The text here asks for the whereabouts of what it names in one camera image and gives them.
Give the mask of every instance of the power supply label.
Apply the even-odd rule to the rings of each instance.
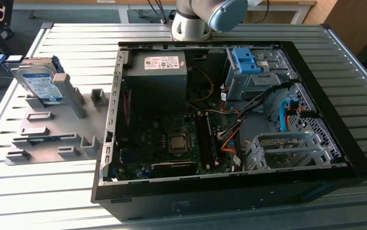
[[[48,73],[25,73],[22,78],[42,101],[58,102],[62,100],[62,95],[53,85],[52,77]]]
[[[144,69],[178,69],[177,56],[145,57]]]

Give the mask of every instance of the cpu socket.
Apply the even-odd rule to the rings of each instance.
[[[181,157],[188,152],[188,134],[185,132],[169,133],[168,134],[168,152]]]

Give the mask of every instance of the aluminum slotted table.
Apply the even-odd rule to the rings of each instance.
[[[367,155],[367,72],[335,34],[316,25],[241,24],[214,40],[288,40],[319,80]],[[81,92],[109,92],[118,41],[166,41],[157,24],[45,23],[28,57],[56,55]],[[367,229],[367,182],[313,202],[229,213],[120,223],[90,203],[94,161],[6,166],[4,158],[26,111],[25,91],[13,80],[0,103],[0,225],[8,229]]]

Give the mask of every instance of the sticker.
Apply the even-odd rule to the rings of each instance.
[[[240,166],[240,159],[238,159],[238,157],[234,155],[233,156],[233,162],[234,162],[234,164],[237,165],[237,166]]]
[[[96,0],[96,3],[114,3],[114,0]]]
[[[48,73],[25,73],[22,78],[42,101],[57,102],[62,100],[62,95],[53,85],[52,77]]]
[[[225,102],[226,101],[226,94],[224,92],[220,93],[220,99]]]
[[[144,69],[178,69],[177,56],[145,57]]]
[[[256,61],[258,66],[268,66],[266,61]]]
[[[29,139],[29,141],[44,141],[44,139]]]

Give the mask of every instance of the desk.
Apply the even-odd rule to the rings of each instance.
[[[316,0],[269,0],[270,11],[296,12],[291,24],[301,24],[309,7]],[[262,1],[256,7],[248,7],[248,11],[265,11],[266,2]],[[162,0],[164,10],[176,9],[176,0]],[[128,10],[150,10],[146,0],[16,0],[14,10],[117,10],[121,23],[129,23]]]
[[[367,71],[333,33],[319,25],[242,24],[213,38],[295,42],[367,155]],[[26,56],[54,54],[80,91],[109,92],[118,41],[168,40],[160,24],[54,24],[40,30]],[[0,229],[367,229],[367,182],[301,205],[120,223],[90,203],[94,160],[4,164],[26,111],[24,95],[13,80],[0,103]]]

